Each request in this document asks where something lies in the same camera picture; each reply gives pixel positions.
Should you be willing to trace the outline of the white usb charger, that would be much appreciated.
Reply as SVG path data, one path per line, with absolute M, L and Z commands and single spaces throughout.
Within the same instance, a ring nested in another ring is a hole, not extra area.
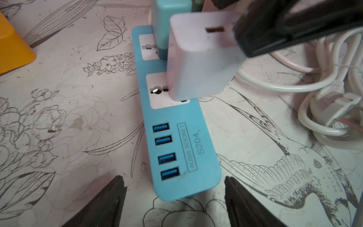
M 247 59 L 234 37 L 241 13 L 175 14 L 170 18 L 167 86 L 174 101 L 220 94 Z

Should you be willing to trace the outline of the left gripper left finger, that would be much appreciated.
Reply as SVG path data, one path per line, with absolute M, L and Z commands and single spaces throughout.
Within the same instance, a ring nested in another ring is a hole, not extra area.
M 116 176 L 64 227 L 118 227 L 127 187 L 122 176 Z

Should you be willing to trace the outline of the yellow power strip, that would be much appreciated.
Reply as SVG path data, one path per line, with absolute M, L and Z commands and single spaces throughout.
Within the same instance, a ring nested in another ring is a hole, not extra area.
M 35 51 L 1 13 L 1 74 L 32 63 Z

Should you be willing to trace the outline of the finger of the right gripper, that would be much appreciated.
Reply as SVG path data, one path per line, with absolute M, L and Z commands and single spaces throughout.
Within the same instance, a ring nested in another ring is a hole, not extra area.
M 252 1 L 233 27 L 247 57 L 268 54 L 296 44 L 363 25 L 362 1 L 322 1 L 292 12 L 297 1 Z

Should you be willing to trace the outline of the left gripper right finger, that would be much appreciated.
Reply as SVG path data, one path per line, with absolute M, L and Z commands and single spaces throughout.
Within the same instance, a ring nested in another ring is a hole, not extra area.
M 234 177 L 225 178 L 225 201 L 232 227 L 286 227 Z

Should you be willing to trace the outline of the blue power strip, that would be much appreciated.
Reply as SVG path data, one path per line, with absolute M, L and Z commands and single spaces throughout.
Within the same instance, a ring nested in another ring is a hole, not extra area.
M 174 201 L 214 188 L 222 171 L 199 101 L 170 98 L 152 26 L 133 28 L 131 38 L 156 195 Z

